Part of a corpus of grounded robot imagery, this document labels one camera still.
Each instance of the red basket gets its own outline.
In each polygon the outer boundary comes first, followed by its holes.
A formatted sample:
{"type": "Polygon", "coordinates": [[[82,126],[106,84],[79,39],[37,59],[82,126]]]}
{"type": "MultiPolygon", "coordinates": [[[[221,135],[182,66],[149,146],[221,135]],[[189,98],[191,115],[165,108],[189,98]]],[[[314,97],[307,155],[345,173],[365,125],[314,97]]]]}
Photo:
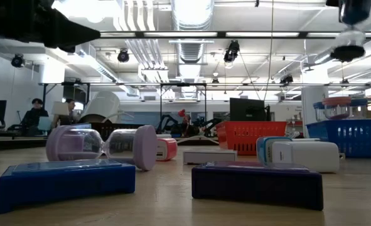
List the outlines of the red basket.
{"type": "Polygon", "coordinates": [[[221,122],[216,125],[218,142],[223,149],[239,155],[256,155],[256,140],[262,136],[284,136],[287,122],[221,122]]]}

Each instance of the blue basket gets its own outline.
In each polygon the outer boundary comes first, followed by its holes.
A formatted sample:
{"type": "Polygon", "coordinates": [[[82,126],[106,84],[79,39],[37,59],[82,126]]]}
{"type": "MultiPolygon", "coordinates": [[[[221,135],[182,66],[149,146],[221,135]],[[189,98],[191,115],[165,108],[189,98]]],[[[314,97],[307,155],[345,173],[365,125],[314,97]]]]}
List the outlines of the blue basket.
{"type": "Polygon", "coordinates": [[[346,157],[371,158],[371,119],[322,121],[306,127],[310,138],[337,144],[346,157]]]}

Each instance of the jar lid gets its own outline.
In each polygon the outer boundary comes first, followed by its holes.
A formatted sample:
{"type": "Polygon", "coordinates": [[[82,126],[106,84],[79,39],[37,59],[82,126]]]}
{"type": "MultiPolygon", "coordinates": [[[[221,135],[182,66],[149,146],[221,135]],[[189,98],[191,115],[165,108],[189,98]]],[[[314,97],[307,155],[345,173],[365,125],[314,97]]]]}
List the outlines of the jar lid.
{"type": "Polygon", "coordinates": [[[350,106],[356,107],[356,106],[366,106],[368,104],[367,99],[353,99],[351,100],[350,106]]]}
{"type": "Polygon", "coordinates": [[[322,102],[317,102],[313,104],[313,108],[315,109],[325,109],[325,106],[322,104],[322,102]]]}
{"type": "Polygon", "coordinates": [[[351,103],[351,97],[329,97],[322,100],[323,105],[345,105],[351,103]]]}

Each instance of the white box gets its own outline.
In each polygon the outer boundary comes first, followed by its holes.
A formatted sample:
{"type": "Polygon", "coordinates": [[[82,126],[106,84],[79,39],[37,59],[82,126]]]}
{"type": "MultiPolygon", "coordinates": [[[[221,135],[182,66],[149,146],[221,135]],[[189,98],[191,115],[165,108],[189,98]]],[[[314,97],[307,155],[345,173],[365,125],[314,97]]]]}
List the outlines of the white box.
{"type": "Polygon", "coordinates": [[[340,167],[338,147],[321,141],[278,141],[272,145],[273,163],[301,164],[319,173],[336,173],[340,167]]]}
{"type": "Polygon", "coordinates": [[[183,151],[184,164],[202,164],[212,161],[236,161],[237,152],[223,151],[183,151]]]}

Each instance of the ventilation duct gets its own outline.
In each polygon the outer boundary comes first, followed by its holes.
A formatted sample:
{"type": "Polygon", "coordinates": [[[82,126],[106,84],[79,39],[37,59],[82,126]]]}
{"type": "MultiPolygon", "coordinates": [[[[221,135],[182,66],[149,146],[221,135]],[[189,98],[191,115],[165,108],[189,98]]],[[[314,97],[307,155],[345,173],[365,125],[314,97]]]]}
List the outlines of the ventilation duct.
{"type": "MultiPolygon", "coordinates": [[[[174,29],[178,31],[207,31],[210,29],[213,18],[214,0],[171,0],[173,10],[174,29]]],[[[205,44],[181,43],[177,44],[178,71],[181,77],[199,77],[205,44]]]]}

